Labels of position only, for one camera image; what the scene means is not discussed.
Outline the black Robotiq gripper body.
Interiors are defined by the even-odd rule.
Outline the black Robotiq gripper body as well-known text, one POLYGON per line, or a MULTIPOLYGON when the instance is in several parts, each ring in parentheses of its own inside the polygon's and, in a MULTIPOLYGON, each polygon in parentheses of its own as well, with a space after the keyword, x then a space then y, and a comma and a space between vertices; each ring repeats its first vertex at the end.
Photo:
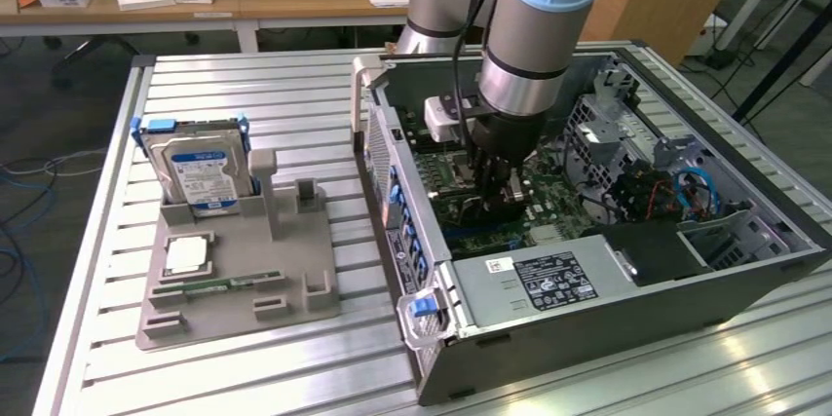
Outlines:
POLYGON ((475 154, 520 166, 538 147, 546 115, 519 117, 494 113, 476 118, 472 130, 475 154))

